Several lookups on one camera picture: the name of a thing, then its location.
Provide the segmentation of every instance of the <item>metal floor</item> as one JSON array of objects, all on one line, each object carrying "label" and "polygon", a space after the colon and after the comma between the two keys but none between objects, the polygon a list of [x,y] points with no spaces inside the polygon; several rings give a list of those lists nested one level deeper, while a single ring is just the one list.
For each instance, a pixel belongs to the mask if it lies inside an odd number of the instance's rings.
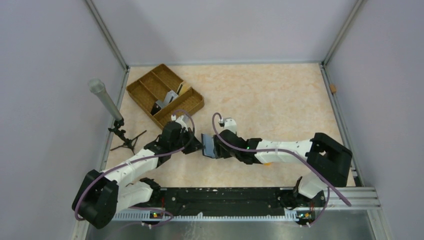
[{"label": "metal floor", "polygon": [[149,230],[138,224],[119,232],[125,221],[90,227],[86,240],[374,240],[366,210],[328,210],[311,228],[288,222],[170,222]]}]

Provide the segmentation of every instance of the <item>metal corner post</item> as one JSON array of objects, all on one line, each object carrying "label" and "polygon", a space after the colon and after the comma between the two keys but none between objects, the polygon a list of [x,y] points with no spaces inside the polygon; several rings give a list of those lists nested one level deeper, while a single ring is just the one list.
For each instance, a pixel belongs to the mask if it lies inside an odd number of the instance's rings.
[{"label": "metal corner post", "polygon": [[112,50],[119,64],[122,66],[124,70],[128,71],[128,68],[129,68],[128,64],[125,62],[124,57],[122,56],[117,44],[115,43],[108,28],[106,27],[105,22],[102,19],[102,16],[100,16],[100,13],[97,10],[93,0],[84,0],[84,2],[87,4],[88,9],[90,10],[92,16],[94,17],[101,33],[103,34],[107,44],[109,45],[110,49]]},{"label": "metal corner post", "polygon": [[349,28],[351,27],[353,21],[357,17],[359,11],[362,9],[364,4],[367,2],[367,0],[357,0],[355,5],[353,6],[352,11],[350,12],[349,16],[347,17],[346,21],[344,22],[343,26],[341,27],[340,31],[337,34],[337,37],[335,38],[334,42],[332,43],[327,55],[325,56],[324,60],[322,61],[322,65],[324,67],[327,66],[327,64],[330,62],[330,60],[333,57],[333,54],[337,50],[338,46],[342,42],[343,38],[347,34]]}]

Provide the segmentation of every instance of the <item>wooden tray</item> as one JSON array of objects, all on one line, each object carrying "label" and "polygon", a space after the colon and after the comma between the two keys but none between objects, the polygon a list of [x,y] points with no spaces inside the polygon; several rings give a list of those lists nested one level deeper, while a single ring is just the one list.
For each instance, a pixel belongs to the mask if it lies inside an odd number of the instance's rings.
[{"label": "wooden tray", "polygon": [[165,106],[155,115],[150,112],[157,100],[163,101],[171,90],[177,92],[183,80],[177,76],[165,64],[161,64],[140,77],[137,81],[126,87],[129,96],[140,106],[141,109],[163,129],[165,124],[171,120],[171,114],[177,109],[186,110],[190,115],[195,114],[205,105],[203,96],[193,88],[189,88],[178,96],[170,104]]}]

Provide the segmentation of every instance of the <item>marble-pattern surface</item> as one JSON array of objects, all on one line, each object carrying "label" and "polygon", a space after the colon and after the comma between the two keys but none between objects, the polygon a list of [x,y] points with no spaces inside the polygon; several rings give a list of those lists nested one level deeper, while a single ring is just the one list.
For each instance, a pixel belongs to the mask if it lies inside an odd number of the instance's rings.
[{"label": "marble-pattern surface", "polygon": [[[323,132],[341,141],[318,64],[244,64],[169,66],[183,80],[204,96],[204,107],[193,115],[196,137],[213,134],[212,114],[232,117],[237,134],[244,139],[270,141],[310,139]],[[130,84],[153,67],[132,67]],[[135,147],[138,152],[156,138],[161,130],[130,98],[123,96],[120,112],[125,119],[123,129],[132,138],[147,130]],[[111,147],[121,144],[114,137]],[[132,157],[130,150],[109,152],[106,168]],[[143,176],[154,179],[162,187],[283,187],[294,186],[296,180],[310,170],[301,164],[272,163],[246,165],[235,158],[211,159],[201,151],[174,154],[170,160]],[[350,174],[348,186],[354,186]]]}]

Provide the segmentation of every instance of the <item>small wooden block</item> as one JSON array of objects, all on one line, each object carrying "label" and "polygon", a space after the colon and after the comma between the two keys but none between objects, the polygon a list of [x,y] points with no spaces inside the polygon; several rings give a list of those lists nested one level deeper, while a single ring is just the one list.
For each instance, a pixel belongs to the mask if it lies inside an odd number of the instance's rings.
[{"label": "small wooden block", "polygon": [[337,92],[336,85],[330,83],[330,93],[335,94]]}]

